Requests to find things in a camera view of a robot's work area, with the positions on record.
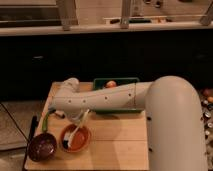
cabinet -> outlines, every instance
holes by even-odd
[[[0,98],[45,98],[53,81],[165,75],[212,87],[212,29],[0,37]]]

wooden surface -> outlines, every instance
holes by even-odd
[[[53,83],[44,111],[36,130],[41,133],[41,123],[48,103],[59,88]],[[91,83],[81,83],[80,91],[89,91]],[[69,125],[65,119],[55,115],[49,117],[48,129],[57,140],[61,131]],[[55,156],[45,162],[25,163],[27,170],[149,170],[145,114],[108,114],[90,113],[86,126],[92,133],[89,146],[80,153],[70,154],[58,147]]]

ladle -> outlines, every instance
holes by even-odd
[[[51,158],[56,149],[57,141],[55,137],[47,133],[48,117],[52,111],[48,111],[42,123],[42,134],[35,136],[28,146],[29,158],[35,162]]]

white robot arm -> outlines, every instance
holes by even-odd
[[[50,106],[76,123],[85,109],[145,109],[151,171],[208,170],[200,100],[186,80],[167,76],[82,93],[78,84],[75,78],[65,81]]]

